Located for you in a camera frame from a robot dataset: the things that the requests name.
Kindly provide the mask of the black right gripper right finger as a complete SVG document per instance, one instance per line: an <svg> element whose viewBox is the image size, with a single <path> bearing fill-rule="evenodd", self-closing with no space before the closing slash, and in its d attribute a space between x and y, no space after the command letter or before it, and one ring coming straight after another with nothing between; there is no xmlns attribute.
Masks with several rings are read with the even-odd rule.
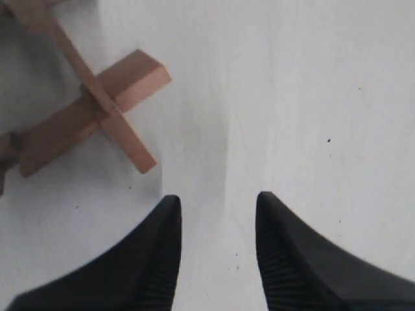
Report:
<svg viewBox="0 0 415 311"><path fill-rule="evenodd" d="M413 310L414 283L317 233L275 194L257 196L255 245L269 310Z"/></svg>

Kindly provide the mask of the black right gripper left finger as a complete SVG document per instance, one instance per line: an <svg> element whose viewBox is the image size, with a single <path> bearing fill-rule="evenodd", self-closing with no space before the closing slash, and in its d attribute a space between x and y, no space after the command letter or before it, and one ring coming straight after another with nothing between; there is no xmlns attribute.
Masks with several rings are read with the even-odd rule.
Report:
<svg viewBox="0 0 415 311"><path fill-rule="evenodd" d="M181 202L167 195L114 247L8 310L172 310L181 253Z"/></svg>

